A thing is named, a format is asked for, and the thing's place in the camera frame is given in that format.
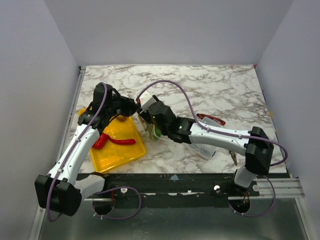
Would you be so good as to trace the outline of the green bell pepper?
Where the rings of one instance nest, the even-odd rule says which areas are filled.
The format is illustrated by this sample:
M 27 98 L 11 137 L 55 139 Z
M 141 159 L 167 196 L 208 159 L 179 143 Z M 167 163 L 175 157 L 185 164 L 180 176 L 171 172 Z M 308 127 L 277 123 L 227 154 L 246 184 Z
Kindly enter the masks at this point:
M 158 141 L 162 138 L 161 131 L 154 125 L 151 131 L 151 136 L 154 141 Z

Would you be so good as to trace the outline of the clear zip top bag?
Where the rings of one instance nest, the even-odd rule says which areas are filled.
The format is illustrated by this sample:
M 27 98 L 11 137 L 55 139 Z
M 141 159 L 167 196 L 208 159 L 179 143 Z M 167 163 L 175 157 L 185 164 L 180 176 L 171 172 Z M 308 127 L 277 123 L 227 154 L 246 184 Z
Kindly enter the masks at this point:
M 147 121 L 144 120 L 140 115 L 138 115 L 138 119 L 139 119 L 140 123 L 142 124 L 142 127 L 143 127 L 143 129 L 144 129 L 147 137 L 148 137 L 151 141 L 156 142 L 156 141 L 154 141 L 153 138 L 152 138 L 152 129 L 153 129 L 153 126 L 155 126 L 155 125 L 154 125 L 153 123 L 147 123 Z

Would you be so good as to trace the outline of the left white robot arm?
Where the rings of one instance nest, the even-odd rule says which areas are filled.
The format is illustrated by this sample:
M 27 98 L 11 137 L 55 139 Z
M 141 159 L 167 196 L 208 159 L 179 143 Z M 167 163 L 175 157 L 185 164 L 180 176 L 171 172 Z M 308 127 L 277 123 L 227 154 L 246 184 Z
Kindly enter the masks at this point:
M 92 175 L 77 181 L 77 176 L 91 147 L 104 129 L 116 116 L 132 116 L 138 109 L 134 99 L 122 96 L 109 84 L 98 83 L 93 91 L 93 100 L 79 116 L 77 127 L 69 145 L 46 175 L 38 175 L 34 182 L 39 206 L 51 216 L 73 216 L 81 202 L 97 194 L 104 198 L 110 194 L 111 185 L 101 175 Z

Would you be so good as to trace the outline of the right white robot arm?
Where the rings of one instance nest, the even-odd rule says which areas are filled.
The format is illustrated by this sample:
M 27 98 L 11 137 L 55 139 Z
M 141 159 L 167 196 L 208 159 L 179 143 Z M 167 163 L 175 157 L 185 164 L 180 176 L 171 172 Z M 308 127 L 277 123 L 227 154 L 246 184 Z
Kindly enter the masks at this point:
M 243 195 L 257 176 L 269 173 L 274 145 L 260 127 L 230 130 L 209 124 L 199 125 L 194 119 L 176 116 L 162 101 L 139 101 L 138 105 L 139 116 L 176 143 L 214 146 L 244 156 L 244 166 L 235 172 L 230 183 L 230 191 L 234 195 Z

